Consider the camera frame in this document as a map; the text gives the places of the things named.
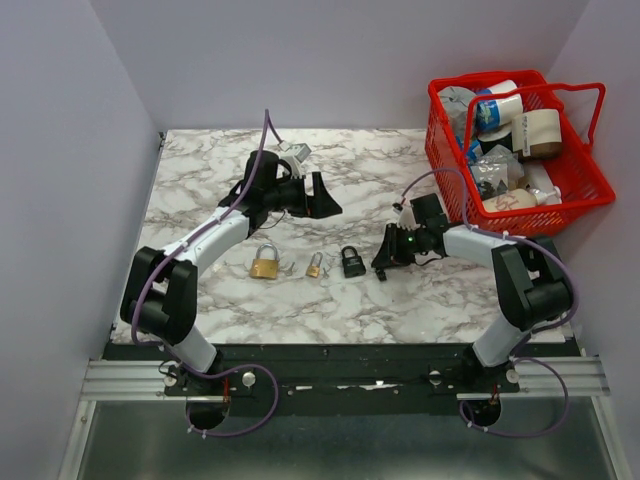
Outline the black padlock with keys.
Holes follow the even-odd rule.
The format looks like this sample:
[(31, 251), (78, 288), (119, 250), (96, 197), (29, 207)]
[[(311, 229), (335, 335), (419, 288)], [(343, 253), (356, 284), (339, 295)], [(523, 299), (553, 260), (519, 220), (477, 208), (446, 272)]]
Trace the black padlock with keys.
[(355, 278), (366, 274), (364, 261), (353, 246), (345, 246), (341, 249), (341, 262), (346, 278)]

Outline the small brass padlock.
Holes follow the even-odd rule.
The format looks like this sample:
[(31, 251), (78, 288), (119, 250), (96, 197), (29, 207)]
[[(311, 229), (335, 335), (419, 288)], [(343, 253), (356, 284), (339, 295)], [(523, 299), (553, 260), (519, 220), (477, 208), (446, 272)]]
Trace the small brass padlock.
[(317, 278), (319, 276), (322, 260), (323, 260), (322, 252), (318, 251), (312, 255), (310, 263), (306, 270), (306, 275), (308, 277)]

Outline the large padlock silver key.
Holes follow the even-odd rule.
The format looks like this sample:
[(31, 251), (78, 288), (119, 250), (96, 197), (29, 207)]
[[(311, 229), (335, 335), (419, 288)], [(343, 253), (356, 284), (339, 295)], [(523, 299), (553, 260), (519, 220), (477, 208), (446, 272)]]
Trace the large padlock silver key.
[(294, 272), (295, 263), (292, 262), (288, 267), (283, 270), (285, 276), (292, 276)]

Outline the large brass padlock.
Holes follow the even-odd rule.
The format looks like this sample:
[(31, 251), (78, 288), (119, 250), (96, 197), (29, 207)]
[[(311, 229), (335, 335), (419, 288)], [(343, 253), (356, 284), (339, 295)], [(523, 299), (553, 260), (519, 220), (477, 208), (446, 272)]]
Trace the large brass padlock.
[(249, 276), (253, 279), (275, 280), (279, 271), (280, 255), (275, 245), (262, 244), (255, 253), (249, 270)]

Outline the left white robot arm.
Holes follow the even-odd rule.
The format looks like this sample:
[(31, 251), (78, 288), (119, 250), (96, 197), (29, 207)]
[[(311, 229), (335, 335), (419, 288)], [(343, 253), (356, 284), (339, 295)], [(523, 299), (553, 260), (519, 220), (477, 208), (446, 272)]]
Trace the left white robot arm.
[(218, 352), (196, 326), (200, 275), (235, 245), (257, 231), (272, 212), (324, 219), (342, 213), (322, 174), (311, 174), (313, 193), (292, 158), (253, 151), (244, 177), (195, 230), (160, 249), (143, 247), (132, 261), (120, 306), (135, 344), (140, 332), (157, 339), (187, 366), (187, 382), (201, 395), (214, 393), (222, 380)]

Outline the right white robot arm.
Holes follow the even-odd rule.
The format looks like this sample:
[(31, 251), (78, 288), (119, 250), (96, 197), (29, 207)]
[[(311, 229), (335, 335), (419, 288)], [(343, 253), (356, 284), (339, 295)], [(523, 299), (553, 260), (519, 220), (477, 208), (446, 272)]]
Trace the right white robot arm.
[(508, 362), (514, 350), (563, 314), (573, 311), (576, 293), (561, 265), (553, 241), (495, 236), (448, 220), (439, 198), (428, 194), (394, 207), (416, 222), (404, 228), (389, 223), (372, 261), (379, 280), (386, 271), (415, 264), (419, 255), (464, 259), (494, 274), (499, 313), (489, 328), (469, 346), (460, 367), (460, 379), (480, 392), (496, 380), (495, 367)]

